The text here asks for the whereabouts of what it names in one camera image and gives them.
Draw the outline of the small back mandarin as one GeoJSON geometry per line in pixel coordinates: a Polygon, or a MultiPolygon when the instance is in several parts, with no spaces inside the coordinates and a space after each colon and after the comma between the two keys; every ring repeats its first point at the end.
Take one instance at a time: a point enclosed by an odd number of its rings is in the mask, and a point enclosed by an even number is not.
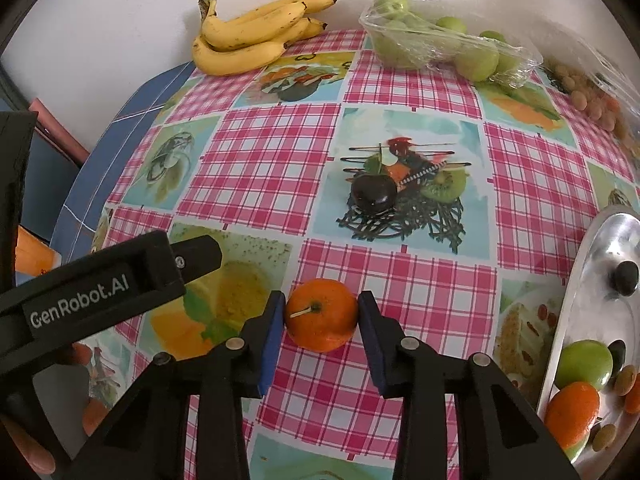
{"type": "Polygon", "coordinates": [[[284,322],[288,336],[299,348],[328,353],[344,346],[355,333],[357,298],[341,282],[315,278],[288,296],[284,322]]]}

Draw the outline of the dark plum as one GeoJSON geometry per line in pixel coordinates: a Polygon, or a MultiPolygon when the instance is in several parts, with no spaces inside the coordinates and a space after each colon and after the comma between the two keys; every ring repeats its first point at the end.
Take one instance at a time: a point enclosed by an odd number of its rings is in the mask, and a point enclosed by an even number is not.
{"type": "Polygon", "coordinates": [[[382,214],[393,208],[397,184],[387,174],[360,174],[352,180],[350,198],[364,214],[382,214]]]}
{"type": "Polygon", "coordinates": [[[626,362],[626,344],[623,339],[616,339],[608,345],[612,356],[612,375],[617,375],[626,362]]]}
{"type": "Polygon", "coordinates": [[[624,297],[631,296],[638,288],[639,267],[631,260],[620,262],[611,274],[612,289],[624,297]]]}

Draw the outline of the mandarin with stem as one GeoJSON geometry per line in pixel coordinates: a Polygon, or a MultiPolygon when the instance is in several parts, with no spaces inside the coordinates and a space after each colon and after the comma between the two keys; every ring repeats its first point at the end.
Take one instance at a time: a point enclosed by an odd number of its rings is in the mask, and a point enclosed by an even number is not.
{"type": "Polygon", "coordinates": [[[589,382],[572,382],[552,396],[544,415],[544,426],[566,451],[588,434],[599,411],[599,391],[589,382]]]}

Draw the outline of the green mango back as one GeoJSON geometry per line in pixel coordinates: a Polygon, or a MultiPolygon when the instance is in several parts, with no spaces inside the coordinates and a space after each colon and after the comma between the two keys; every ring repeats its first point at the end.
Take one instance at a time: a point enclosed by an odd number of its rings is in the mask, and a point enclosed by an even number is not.
{"type": "Polygon", "coordinates": [[[563,389],[573,382],[586,382],[601,391],[612,371],[612,354],[605,344],[592,339],[578,340],[562,350],[554,384],[563,389]]]}

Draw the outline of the green mango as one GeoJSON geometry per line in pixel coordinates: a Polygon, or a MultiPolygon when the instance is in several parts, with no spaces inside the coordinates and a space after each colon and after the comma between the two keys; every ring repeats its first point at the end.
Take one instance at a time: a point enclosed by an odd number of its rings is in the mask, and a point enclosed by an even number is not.
{"type": "Polygon", "coordinates": [[[573,382],[586,382],[601,391],[612,371],[612,354],[605,344],[592,339],[578,340],[562,350],[554,384],[563,389],[573,382]]]}
{"type": "Polygon", "coordinates": [[[572,446],[569,446],[564,450],[566,457],[570,460],[572,464],[576,462],[579,455],[582,454],[582,451],[585,449],[590,437],[590,432],[587,431],[582,438],[577,441],[572,446]]]}

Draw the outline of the green mango front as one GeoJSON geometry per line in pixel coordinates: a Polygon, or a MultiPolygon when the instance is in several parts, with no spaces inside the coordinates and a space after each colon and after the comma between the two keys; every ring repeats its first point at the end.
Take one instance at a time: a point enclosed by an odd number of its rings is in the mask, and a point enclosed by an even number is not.
{"type": "Polygon", "coordinates": [[[566,457],[570,460],[572,464],[576,462],[579,455],[582,454],[582,451],[585,449],[590,437],[590,432],[587,431],[582,438],[577,441],[572,446],[569,446],[564,450],[566,457]]]}

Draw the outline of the brown kiwi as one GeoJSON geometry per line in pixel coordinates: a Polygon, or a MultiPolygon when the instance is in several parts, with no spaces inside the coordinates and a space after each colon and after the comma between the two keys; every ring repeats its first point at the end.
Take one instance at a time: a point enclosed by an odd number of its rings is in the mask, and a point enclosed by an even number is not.
{"type": "Polygon", "coordinates": [[[610,446],[616,438],[616,432],[617,429],[614,424],[599,426],[591,441],[593,452],[601,452],[610,446]]]}
{"type": "Polygon", "coordinates": [[[616,375],[614,382],[614,392],[618,396],[626,396],[631,392],[637,378],[637,369],[634,365],[624,366],[616,375]]]}

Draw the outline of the large orange mandarin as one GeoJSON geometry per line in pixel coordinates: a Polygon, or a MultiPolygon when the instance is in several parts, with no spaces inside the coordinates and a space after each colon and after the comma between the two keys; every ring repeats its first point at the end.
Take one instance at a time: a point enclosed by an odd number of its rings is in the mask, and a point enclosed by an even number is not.
{"type": "Polygon", "coordinates": [[[640,413],[640,374],[636,376],[634,385],[625,396],[624,410],[631,415],[640,413]]]}

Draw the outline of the checkered fruit print tablecloth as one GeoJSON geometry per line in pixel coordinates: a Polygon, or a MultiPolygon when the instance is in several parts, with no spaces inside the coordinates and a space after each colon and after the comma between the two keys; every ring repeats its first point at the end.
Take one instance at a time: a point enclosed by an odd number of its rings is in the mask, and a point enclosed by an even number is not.
{"type": "Polygon", "coordinates": [[[522,88],[388,70],[362,32],[331,32],[261,72],[184,64],[144,84],[66,198],[66,259],[160,229],[218,240],[224,270],[89,339],[90,394],[115,403],[155,353],[198,356],[273,289],[332,278],[374,293],[450,356],[506,346],[516,320],[551,334],[591,219],[639,200],[639,163],[544,70],[522,88]],[[364,214],[360,174],[397,184],[364,214]]]}

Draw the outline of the large metal bowl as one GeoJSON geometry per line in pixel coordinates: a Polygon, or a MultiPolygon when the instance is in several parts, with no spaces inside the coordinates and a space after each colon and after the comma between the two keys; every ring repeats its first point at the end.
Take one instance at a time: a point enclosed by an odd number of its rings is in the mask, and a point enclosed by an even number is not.
{"type": "MultiPolygon", "coordinates": [[[[580,244],[568,278],[558,326],[553,337],[549,365],[542,383],[537,414],[544,417],[547,405],[560,389],[554,378],[562,350],[572,342],[592,339],[607,347],[616,339],[626,344],[625,365],[639,365],[639,284],[629,297],[612,289],[611,274],[622,261],[639,265],[639,215],[624,205],[610,205],[591,222],[580,244]]],[[[580,478],[600,479],[623,465],[620,451],[634,452],[637,414],[624,410],[624,401],[614,392],[613,377],[599,391],[597,423],[614,424],[616,438],[601,452],[586,446],[573,464],[580,478]]]]}

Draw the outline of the yellow banana bunch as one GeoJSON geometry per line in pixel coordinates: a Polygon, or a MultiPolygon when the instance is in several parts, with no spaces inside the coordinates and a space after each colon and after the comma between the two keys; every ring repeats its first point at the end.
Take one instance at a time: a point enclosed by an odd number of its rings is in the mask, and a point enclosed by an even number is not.
{"type": "Polygon", "coordinates": [[[201,25],[192,42],[195,66],[207,76],[244,74],[277,61],[292,44],[317,37],[326,23],[314,16],[337,0],[276,0],[230,21],[217,0],[198,0],[201,25]]]}

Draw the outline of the clear tray of green plums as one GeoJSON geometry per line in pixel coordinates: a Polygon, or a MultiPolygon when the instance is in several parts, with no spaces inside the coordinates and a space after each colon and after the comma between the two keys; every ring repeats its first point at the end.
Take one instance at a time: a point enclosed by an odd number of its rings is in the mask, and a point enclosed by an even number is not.
{"type": "Polygon", "coordinates": [[[542,55],[510,16],[449,0],[372,0],[359,23],[380,62],[520,88],[542,55]]]}

